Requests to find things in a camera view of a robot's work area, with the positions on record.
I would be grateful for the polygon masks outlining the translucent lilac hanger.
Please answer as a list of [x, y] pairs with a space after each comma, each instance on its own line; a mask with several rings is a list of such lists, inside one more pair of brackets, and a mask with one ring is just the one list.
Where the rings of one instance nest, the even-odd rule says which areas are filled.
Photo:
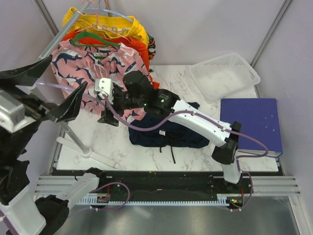
[[[36, 82], [35, 84], [36, 85], [42, 85], [42, 86], [48, 86], [48, 87], [54, 87], [54, 88], [58, 88], [58, 89], [65, 90], [65, 91], [71, 91], [71, 92], [74, 91], [74, 88], [72, 88], [72, 87], [62, 86], [59, 84], [46, 83], [46, 82]], [[99, 99], [97, 99], [97, 98], [95, 98], [89, 94], [86, 94], [86, 93], [83, 93], [83, 96], [85, 96], [85, 97], [93, 100], [94, 102], [97, 102], [98, 104], [102, 105], [103, 107], [105, 107], [105, 104], [101, 100], [99, 100]]]

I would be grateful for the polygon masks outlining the navy blue shorts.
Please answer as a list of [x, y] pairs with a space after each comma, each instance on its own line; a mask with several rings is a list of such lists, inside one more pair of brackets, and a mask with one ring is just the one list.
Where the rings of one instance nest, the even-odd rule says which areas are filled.
[[189, 147], [198, 149], [209, 145], [210, 142], [210, 140], [195, 131], [170, 121], [148, 132], [129, 128], [129, 139], [133, 145], [158, 147], [160, 151], [166, 146], [171, 148]]

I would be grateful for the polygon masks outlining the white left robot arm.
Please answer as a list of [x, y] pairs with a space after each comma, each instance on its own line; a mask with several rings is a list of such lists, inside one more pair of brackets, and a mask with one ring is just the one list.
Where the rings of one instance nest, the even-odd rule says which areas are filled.
[[0, 73], [0, 214], [10, 235], [52, 235], [62, 227], [72, 207], [89, 192], [107, 188], [105, 172], [88, 169], [68, 189], [34, 200], [29, 193], [27, 167], [20, 161], [26, 146], [42, 122], [72, 121], [80, 111], [86, 83], [75, 89], [60, 105], [48, 103], [20, 86], [32, 86], [52, 58]]

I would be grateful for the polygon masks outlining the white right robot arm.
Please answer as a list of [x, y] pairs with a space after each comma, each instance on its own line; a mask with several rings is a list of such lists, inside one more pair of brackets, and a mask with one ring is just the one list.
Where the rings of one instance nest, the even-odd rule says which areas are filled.
[[[132, 71], [122, 79], [126, 91], [110, 78], [101, 77], [93, 82], [90, 98], [104, 107], [100, 122], [118, 126], [119, 122], [139, 132], [152, 132], [165, 123], [169, 126], [184, 126], [215, 144], [213, 159], [222, 165], [224, 187], [234, 193], [242, 186], [241, 173], [235, 163], [241, 125], [217, 121], [199, 112], [189, 103], [166, 89], [155, 89], [148, 77], [140, 71]], [[142, 108], [161, 121], [155, 126], [139, 127], [127, 123], [122, 116], [126, 109]]]

